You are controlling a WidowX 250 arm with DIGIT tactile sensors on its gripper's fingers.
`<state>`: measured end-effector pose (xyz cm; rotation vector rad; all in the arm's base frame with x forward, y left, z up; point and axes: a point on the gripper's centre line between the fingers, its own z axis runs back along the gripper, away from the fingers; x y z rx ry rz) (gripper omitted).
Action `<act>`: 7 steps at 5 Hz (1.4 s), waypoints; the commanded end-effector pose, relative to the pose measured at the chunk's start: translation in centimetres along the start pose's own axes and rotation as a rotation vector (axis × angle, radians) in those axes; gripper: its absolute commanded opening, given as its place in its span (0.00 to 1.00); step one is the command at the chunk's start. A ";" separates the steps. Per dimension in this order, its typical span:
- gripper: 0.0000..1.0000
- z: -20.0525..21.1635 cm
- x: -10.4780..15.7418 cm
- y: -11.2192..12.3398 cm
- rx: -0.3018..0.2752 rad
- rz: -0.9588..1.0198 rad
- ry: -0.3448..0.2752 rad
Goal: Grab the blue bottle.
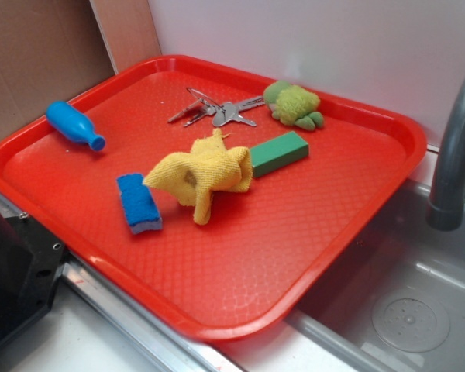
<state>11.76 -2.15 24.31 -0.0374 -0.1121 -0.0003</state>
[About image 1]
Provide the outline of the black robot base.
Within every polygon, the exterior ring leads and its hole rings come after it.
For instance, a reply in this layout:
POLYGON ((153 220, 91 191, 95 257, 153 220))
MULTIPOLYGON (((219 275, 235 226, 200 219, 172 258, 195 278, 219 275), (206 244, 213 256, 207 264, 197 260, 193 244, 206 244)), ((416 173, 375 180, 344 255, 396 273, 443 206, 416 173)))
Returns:
POLYGON ((0 213, 0 349, 51 310, 66 255, 32 216, 0 213))

